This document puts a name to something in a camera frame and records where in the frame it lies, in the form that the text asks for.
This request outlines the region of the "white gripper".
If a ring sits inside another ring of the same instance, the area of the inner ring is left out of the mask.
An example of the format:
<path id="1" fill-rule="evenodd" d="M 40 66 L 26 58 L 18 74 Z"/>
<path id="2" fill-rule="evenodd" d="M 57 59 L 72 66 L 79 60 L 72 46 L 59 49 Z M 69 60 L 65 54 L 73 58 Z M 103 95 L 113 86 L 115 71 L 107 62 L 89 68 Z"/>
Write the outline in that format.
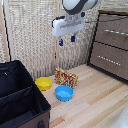
<path id="1" fill-rule="evenodd" d="M 66 14 L 65 16 L 56 17 L 52 21 L 52 35 L 61 37 L 70 33 L 77 33 L 85 26 L 85 13 L 75 15 Z M 75 36 L 71 36 L 71 42 L 75 42 Z M 63 46 L 63 39 L 59 41 L 59 45 Z"/>

